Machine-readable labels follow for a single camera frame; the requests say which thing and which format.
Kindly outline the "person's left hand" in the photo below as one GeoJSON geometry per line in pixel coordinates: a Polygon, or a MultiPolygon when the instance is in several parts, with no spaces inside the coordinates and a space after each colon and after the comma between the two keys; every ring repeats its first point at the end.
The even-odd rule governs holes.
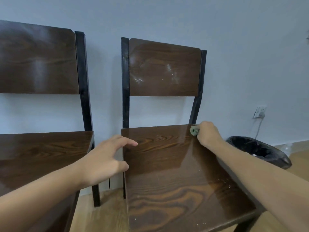
{"type": "Polygon", "coordinates": [[[80,189],[94,186],[118,174],[113,171],[113,162],[118,150],[126,146],[136,147],[132,139],[115,135],[102,141],[86,156],[76,162],[79,170],[80,189]]]}

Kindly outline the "person's right hand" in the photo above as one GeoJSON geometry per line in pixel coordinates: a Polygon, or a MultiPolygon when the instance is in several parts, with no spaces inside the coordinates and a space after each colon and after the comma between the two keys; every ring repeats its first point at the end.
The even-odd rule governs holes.
{"type": "Polygon", "coordinates": [[[207,141],[205,143],[200,143],[209,150],[218,147],[220,144],[225,143],[224,139],[220,135],[217,127],[210,121],[207,122],[207,141]]]}

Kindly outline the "person's right forearm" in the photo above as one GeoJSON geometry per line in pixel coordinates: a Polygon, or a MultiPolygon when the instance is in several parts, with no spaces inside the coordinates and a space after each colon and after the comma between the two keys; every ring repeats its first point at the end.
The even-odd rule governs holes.
{"type": "Polygon", "coordinates": [[[211,140],[203,145],[219,157],[263,207],[291,232],[309,232],[308,181],[224,140],[211,140]]]}

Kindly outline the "person's left forearm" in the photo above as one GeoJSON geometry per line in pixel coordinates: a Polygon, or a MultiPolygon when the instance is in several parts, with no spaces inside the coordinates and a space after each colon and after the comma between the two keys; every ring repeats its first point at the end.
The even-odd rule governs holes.
{"type": "Polygon", "coordinates": [[[71,164],[0,197],[0,232],[25,232],[52,207],[84,188],[85,168],[71,164]]]}

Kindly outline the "dark wooden chair white specks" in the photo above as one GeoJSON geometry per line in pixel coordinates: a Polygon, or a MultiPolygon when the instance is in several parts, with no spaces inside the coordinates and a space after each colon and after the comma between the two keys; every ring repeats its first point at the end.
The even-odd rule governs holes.
{"type": "Polygon", "coordinates": [[[123,149],[129,232],[249,232],[262,206],[190,133],[203,95],[206,50],[121,38],[123,149]],[[194,97],[188,124],[129,127],[130,97],[194,97]]]}

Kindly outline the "black trash bin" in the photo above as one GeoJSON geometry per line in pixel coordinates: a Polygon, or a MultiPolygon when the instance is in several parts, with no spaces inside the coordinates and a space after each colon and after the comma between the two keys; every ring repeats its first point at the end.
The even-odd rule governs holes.
{"type": "Polygon", "coordinates": [[[226,142],[243,152],[247,152],[282,169],[289,169],[292,166],[290,158],[284,152],[254,138],[230,136],[226,142]]]}

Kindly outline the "white wall socket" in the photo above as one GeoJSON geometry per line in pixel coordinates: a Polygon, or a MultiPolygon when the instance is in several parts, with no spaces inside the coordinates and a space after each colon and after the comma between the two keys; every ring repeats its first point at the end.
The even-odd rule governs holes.
{"type": "Polygon", "coordinates": [[[263,106],[258,106],[254,115],[253,115],[253,119],[256,119],[256,118],[264,118],[265,117],[265,111],[267,109],[267,106],[266,105],[263,105],[263,106]]]}

